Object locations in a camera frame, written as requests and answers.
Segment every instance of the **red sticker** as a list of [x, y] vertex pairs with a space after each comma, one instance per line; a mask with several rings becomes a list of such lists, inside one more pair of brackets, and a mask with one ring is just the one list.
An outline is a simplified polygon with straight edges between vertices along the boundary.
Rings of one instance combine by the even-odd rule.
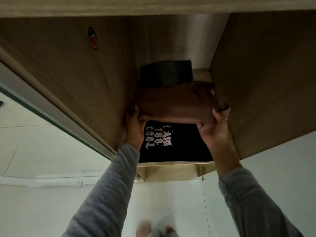
[[97, 34], [95, 33], [92, 27], [88, 28], [88, 36], [89, 36], [91, 46], [93, 47], [93, 49], [97, 50], [98, 45], [99, 45], [98, 38], [97, 38]]

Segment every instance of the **gray long-sleeve shirt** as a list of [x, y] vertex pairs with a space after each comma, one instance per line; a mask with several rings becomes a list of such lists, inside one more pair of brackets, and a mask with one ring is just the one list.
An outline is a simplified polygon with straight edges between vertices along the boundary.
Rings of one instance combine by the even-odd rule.
[[[139, 152], [124, 144], [62, 237], [121, 236], [138, 161]], [[250, 171], [234, 169], [220, 178], [219, 187], [240, 236], [302, 236]]]

